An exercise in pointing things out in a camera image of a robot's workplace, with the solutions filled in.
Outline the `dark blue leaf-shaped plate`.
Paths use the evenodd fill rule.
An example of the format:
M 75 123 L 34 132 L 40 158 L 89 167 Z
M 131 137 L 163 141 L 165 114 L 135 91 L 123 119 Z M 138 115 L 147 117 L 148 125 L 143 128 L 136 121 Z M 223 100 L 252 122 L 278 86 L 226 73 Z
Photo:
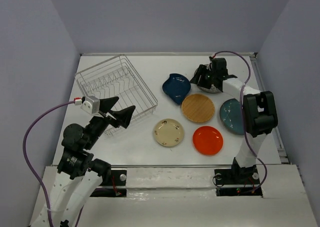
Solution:
M 191 90 L 190 81 L 182 74 L 171 73 L 162 84 L 162 91 L 177 105 L 181 105 Z

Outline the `woven bamboo round plate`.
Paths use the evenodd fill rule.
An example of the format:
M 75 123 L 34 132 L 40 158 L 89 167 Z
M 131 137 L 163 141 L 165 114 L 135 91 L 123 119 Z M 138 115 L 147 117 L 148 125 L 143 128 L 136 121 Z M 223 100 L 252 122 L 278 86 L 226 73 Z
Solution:
M 191 122 L 202 124 L 210 121 L 215 114 L 215 105 L 206 95 L 188 95 L 181 104 L 183 115 Z

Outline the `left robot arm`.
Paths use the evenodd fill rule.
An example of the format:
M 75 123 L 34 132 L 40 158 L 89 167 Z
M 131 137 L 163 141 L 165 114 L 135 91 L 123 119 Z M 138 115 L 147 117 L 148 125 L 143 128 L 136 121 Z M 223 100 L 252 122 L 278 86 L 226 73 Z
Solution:
M 63 153 L 51 191 L 47 191 L 30 161 L 26 161 L 40 183 L 45 198 L 42 210 L 31 223 L 32 227 L 76 227 L 91 194 L 99 185 L 110 181 L 112 166 L 94 158 L 89 151 L 108 126 L 125 129 L 129 126 L 136 107 L 131 105 L 113 111 L 118 100 L 117 96 L 104 99 L 83 96 L 63 103 L 63 106 L 80 106 L 92 118 L 85 127 L 72 123 L 64 129 L 61 142 Z

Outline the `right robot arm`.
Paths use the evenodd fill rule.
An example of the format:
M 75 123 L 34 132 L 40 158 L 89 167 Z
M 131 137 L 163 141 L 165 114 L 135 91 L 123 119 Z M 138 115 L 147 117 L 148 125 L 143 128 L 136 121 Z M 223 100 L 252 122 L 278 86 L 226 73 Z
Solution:
M 278 125 L 274 95 L 260 91 L 228 73 L 225 58 L 210 57 L 210 63 L 199 65 L 190 82 L 198 87 L 215 87 L 240 103 L 240 117 L 244 138 L 231 168 L 222 174 L 221 180 L 230 179 L 235 184 L 248 180 L 256 172 L 258 153 L 267 135 Z

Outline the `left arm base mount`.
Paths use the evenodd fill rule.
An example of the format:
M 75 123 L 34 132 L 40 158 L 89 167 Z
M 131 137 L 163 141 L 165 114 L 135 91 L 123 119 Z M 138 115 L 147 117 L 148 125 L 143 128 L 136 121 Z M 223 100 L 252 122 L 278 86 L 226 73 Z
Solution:
M 90 195 L 92 198 L 125 198 L 127 196 L 127 170 L 112 169 L 111 175 L 102 181 Z

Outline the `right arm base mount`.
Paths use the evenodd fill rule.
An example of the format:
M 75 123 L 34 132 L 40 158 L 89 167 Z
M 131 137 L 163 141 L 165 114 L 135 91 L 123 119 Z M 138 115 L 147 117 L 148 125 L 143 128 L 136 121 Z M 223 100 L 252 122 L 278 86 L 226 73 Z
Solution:
M 260 178 L 257 169 L 244 179 L 233 178 L 231 169 L 215 169 L 212 183 L 218 197 L 263 196 L 262 189 L 258 188 Z

